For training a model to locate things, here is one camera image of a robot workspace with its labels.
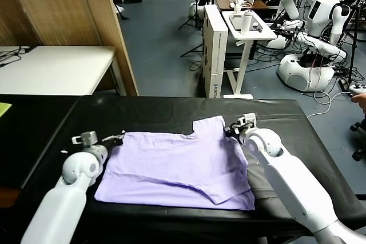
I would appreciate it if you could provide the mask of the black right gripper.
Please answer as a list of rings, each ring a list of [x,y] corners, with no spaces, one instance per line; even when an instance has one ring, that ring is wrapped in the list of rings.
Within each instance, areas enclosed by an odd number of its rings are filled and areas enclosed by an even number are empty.
[[[224,127],[224,130],[228,131],[228,132],[225,132],[225,137],[227,137],[227,138],[233,137],[235,139],[239,139],[241,132],[242,132],[242,127],[241,126],[227,126],[227,127]]]

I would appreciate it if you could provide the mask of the bystander bare hand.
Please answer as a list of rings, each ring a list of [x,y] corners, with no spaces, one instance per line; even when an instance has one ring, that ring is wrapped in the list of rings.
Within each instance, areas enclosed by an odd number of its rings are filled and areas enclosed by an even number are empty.
[[[358,106],[362,109],[364,115],[366,115],[366,93],[354,95],[351,98],[351,101],[358,104]]]

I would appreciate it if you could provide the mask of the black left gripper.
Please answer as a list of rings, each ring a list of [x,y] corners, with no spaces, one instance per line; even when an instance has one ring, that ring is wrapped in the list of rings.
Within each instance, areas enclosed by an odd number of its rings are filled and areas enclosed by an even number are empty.
[[[126,131],[121,131],[116,135],[111,135],[103,139],[100,144],[105,146],[106,148],[112,148],[114,146],[121,146],[123,145],[123,138],[125,136]]]

